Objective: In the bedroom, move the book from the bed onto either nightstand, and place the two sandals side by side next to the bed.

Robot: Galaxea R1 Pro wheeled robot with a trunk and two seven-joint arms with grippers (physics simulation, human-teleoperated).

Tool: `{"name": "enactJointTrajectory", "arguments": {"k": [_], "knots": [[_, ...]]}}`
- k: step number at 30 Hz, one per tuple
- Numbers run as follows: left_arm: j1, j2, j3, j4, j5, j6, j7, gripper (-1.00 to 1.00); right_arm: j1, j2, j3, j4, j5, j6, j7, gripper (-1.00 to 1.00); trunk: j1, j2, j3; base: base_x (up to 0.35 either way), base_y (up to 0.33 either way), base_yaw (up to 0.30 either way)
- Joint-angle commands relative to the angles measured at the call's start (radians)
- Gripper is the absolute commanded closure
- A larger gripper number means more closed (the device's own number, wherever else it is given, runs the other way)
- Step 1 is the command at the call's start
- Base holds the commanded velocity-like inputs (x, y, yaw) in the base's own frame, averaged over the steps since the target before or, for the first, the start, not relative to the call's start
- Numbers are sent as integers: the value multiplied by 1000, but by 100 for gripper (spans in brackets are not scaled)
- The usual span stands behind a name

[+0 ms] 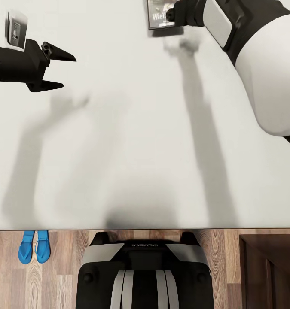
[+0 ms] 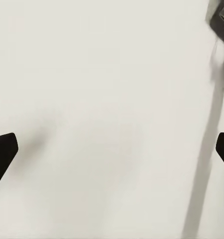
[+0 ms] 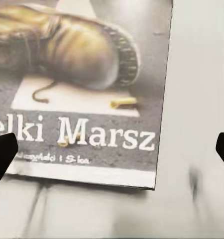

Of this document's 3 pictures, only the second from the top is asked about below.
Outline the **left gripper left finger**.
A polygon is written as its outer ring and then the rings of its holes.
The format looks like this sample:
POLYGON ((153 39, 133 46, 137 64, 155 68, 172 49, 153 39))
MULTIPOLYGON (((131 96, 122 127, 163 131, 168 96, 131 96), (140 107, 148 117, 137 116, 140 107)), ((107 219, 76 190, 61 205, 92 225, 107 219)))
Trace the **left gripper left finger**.
POLYGON ((13 132, 0 135, 0 180, 18 152, 18 145, 13 132))

